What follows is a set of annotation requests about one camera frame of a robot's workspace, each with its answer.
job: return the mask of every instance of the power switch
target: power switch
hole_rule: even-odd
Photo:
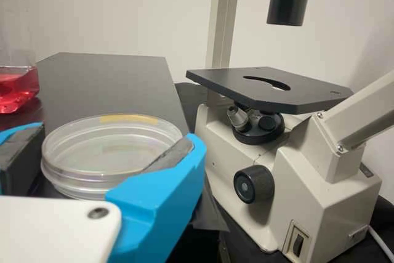
[[[304,238],[301,235],[297,234],[297,238],[295,239],[294,244],[293,244],[293,253],[297,257],[299,257],[301,254],[301,249],[302,249],[303,243],[304,243]]]

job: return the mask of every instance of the microscope arm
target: microscope arm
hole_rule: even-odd
[[[319,116],[337,148],[342,146],[348,150],[392,127],[394,71]]]
[[[357,174],[365,141],[394,124],[394,71],[296,126],[291,142],[329,182]]]

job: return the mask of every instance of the screw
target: screw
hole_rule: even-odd
[[[108,213],[109,213],[109,210],[107,210],[106,208],[95,208],[95,209],[91,210],[87,214],[87,216],[91,219],[100,219],[100,218],[108,215]]]
[[[343,152],[344,151],[344,147],[341,144],[337,145],[337,149],[339,152]]]

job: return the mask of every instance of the petri dish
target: petri dish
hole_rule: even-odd
[[[41,169],[62,194],[103,200],[182,138],[163,119],[140,114],[83,118],[52,131],[42,143]]]

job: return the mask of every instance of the yellow label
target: yellow label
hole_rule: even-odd
[[[158,119],[147,115],[138,114],[118,114],[118,115],[105,115],[100,117],[101,123],[120,123],[122,121],[137,122],[137,123],[150,123],[157,124]]]

